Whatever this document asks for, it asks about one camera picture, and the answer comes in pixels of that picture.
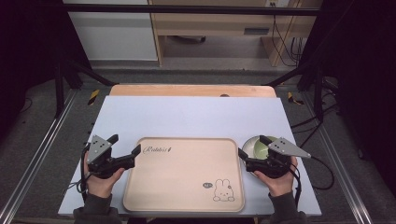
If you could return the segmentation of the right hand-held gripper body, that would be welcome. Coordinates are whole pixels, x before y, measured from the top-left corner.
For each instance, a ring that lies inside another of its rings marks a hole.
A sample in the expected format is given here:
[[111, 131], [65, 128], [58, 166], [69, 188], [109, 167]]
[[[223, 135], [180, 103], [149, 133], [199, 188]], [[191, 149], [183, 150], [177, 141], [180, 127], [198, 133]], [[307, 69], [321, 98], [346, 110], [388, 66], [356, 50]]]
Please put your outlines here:
[[[280, 177], [285, 175], [290, 170], [291, 157], [311, 157], [308, 152], [304, 151], [300, 147], [297, 147], [286, 138], [275, 138], [273, 136], [269, 136], [268, 138], [272, 140], [272, 143], [268, 146], [269, 158], [273, 161], [276, 167], [279, 168]], [[253, 159], [248, 159], [246, 164], [250, 164], [253, 162]]]

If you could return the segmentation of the aluminium floor rail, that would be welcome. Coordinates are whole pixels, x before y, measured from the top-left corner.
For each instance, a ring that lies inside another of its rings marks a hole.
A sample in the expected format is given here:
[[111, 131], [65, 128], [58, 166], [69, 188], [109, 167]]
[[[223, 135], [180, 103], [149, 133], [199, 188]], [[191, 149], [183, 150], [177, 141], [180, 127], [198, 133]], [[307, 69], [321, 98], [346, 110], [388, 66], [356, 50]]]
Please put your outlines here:
[[307, 93], [302, 94], [302, 99], [307, 107], [308, 112], [314, 117], [315, 129], [312, 133], [303, 141], [305, 146], [312, 137], [316, 137], [320, 144], [315, 149], [315, 154], [319, 151], [326, 154], [326, 164], [332, 170], [334, 176], [334, 184], [337, 185], [343, 192], [345, 201], [349, 206], [349, 210], [356, 219], [357, 224], [373, 224], [372, 218], [359, 195], [356, 186], [354, 185], [347, 168], [342, 163], [340, 156], [338, 155], [335, 146], [323, 124], [322, 121], [318, 120], [319, 112], [314, 111], [313, 99]]
[[0, 141], [0, 224], [14, 218], [50, 147], [61, 129], [77, 91], [50, 106], [49, 94], [31, 94], [33, 106], [18, 115], [6, 138]]

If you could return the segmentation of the person's right hand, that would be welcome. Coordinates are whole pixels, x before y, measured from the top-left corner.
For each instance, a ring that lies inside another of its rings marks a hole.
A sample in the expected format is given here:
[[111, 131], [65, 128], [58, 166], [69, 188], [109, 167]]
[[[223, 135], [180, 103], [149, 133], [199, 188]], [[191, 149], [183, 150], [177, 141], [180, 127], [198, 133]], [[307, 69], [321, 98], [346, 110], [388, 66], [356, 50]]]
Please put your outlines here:
[[262, 183], [264, 183], [270, 192], [272, 197], [278, 197], [287, 193], [292, 192], [293, 187], [293, 179], [294, 179], [294, 171], [298, 165], [297, 159], [295, 157], [291, 157], [291, 166], [290, 170], [283, 176], [273, 179], [260, 171], [255, 171], [254, 175], [257, 176]]

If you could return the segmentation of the yellow and black tape strip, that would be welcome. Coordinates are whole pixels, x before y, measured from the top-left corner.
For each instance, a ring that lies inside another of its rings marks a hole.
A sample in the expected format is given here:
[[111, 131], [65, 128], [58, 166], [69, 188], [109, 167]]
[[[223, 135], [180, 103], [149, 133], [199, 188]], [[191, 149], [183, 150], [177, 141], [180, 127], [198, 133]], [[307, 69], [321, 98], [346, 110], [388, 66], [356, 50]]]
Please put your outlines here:
[[292, 92], [290, 92], [290, 91], [288, 91], [288, 101], [289, 101], [290, 103], [294, 103], [294, 104], [297, 104], [297, 105], [304, 105], [304, 101], [302, 101], [302, 100], [296, 100], [296, 99], [293, 97]]
[[96, 97], [98, 96], [100, 90], [94, 90], [90, 96], [90, 99], [87, 103], [87, 105], [93, 105], [93, 103], [95, 102]]

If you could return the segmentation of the black metal frame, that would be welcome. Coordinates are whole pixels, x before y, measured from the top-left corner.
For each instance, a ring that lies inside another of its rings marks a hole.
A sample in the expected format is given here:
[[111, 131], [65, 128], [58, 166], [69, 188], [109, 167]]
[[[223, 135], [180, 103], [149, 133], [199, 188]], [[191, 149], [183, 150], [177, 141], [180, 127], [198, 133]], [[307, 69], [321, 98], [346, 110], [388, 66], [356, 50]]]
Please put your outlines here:
[[[180, 6], [180, 5], [101, 5], [101, 4], [42, 4], [42, 7], [54, 8], [53, 10], [60, 10], [62, 12], [98, 12], [98, 13], [157, 13], [157, 14], [216, 14], [216, 15], [271, 15], [271, 16], [318, 16], [322, 13], [321, 9], [314, 8], [290, 8], [290, 7], [222, 7], [222, 6]], [[269, 83], [271, 87], [280, 85], [281, 82], [286, 81], [298, 74], [308, 73], [315, 66], [320, 64], [320, 58], [323, 57], [321, 51], [325, 49], [326, 36], [319, 44], [312, 56], [305, 62], [300, 63], [297, 68], [291, 70], [286, 75], [279, 77]], [[66, 64], [76, 68], [78, 71], [87, 76], [99, 81], [105, 86], [113, 87], [120, 83], [110, 81], [104, 77], [99, 76], [88, 67], [71, 60], [66, 59]], [[314, 112], [316, 116], [323, 117], [323, 109], [321, 100], [319, 99], [319, 91], [321, 87], [316, 86], [314, 97]]]

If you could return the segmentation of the light wooden desk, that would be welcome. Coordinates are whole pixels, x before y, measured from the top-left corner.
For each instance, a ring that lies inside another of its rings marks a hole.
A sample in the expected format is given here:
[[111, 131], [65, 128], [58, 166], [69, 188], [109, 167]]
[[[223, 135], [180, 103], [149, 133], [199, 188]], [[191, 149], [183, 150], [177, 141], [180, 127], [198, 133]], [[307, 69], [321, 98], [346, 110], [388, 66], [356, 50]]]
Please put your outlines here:
[[[151, 5], [290, 7], [319, 9], [323, 0], [148, 0]], [[309, 37], [313, 16], [157, 14], [151, 15], [154, 34], [166, 36], [253, 35], [262, 39], [272, 66], [277, 66], [287, 42]]]

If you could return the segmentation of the person's left hand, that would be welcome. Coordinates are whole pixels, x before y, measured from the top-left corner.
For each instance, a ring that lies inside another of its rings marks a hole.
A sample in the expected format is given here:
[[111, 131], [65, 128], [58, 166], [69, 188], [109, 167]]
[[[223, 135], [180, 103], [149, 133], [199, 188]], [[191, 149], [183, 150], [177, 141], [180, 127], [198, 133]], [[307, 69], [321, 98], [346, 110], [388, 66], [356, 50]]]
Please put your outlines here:
[[111, 177], [107, 179], [101, 179], [94, 175], [90, 175], [89, 166], [87, 164], [88, 154], [84, 155], [84, 176], [87, 178], [86, 183], [88, 187], [88, 193], [91, 195], [95, 195], [100, 198], [108, 198], [111, 193], [114, 185], [121, 178], [125, 169], [120, 168], [117, 170]]

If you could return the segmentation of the beige tray with rabbit print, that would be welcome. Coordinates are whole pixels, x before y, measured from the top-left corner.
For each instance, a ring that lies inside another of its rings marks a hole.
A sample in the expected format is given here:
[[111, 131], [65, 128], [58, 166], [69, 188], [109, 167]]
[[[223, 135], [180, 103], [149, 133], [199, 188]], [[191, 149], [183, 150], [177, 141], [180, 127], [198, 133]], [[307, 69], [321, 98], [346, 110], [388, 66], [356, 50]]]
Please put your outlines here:
[[228, 138], [138, 141], [123, 196], [132, 212], [233, 213], [245, 205], [238, 147]]

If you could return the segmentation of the green bowl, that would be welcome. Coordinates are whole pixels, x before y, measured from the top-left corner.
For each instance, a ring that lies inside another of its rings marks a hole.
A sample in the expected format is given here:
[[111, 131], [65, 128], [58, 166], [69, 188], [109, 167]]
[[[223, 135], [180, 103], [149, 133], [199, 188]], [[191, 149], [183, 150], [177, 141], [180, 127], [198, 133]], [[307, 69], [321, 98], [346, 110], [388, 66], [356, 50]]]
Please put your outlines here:
[[253, 140], [253, 156], [255, 159], [264, 160], [268, 157], [269, 147], [260, 141], [260, 137], [256, 136]]

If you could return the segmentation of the wooden table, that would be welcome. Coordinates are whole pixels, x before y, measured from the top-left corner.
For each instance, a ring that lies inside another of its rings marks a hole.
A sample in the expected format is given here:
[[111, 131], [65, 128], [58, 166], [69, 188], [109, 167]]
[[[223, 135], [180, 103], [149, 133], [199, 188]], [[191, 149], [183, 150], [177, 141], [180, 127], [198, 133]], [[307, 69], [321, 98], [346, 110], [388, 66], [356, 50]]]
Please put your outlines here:
[[119, 84], [111, 88], [109, 95], [276, 98], [272, 87], [249, 85]]

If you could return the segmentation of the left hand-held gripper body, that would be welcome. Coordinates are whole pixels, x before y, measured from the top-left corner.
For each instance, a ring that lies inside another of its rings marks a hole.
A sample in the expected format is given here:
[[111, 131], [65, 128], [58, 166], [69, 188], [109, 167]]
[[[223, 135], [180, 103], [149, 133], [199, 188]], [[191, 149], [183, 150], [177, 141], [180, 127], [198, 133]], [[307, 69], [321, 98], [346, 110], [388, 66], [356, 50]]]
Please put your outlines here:
[[[92, 137], [92, 141], [86, 146], [88, 149], [87, 164], [89, 166], [90, 175], [94, 175], [101, 179], [111, 177], [117, 170], [123, 168], [124, 161], [122, 158], [112, 158], [112, 146], [106, 143], [104, 139], [98, 135]], [[81, 176], [84, 176], [84, 165], [81, 165]]]

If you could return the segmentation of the white cabinet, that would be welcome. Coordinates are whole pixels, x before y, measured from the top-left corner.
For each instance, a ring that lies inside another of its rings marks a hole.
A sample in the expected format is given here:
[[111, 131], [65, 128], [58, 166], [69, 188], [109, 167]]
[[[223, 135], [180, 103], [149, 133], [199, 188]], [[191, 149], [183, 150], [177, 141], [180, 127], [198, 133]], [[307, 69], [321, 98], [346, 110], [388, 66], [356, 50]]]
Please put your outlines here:
[[91, 61], [156, 61], [148, 13], [70, 12], [79, 40]]

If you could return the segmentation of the dark curtain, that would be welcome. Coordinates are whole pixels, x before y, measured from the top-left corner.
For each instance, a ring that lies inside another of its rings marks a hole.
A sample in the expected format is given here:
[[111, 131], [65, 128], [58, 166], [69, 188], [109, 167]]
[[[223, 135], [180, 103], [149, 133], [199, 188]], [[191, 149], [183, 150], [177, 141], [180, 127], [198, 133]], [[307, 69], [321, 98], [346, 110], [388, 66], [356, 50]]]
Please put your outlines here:
[[304, 50], [330, 31], [321, 59], [355, 139], [396, 195], [396, 0], [323, 0]]
[[28, 89], [54, 79], [55, 53], [89, 68], [64, 0], [0, 0], [0, 139], [20, 114]]

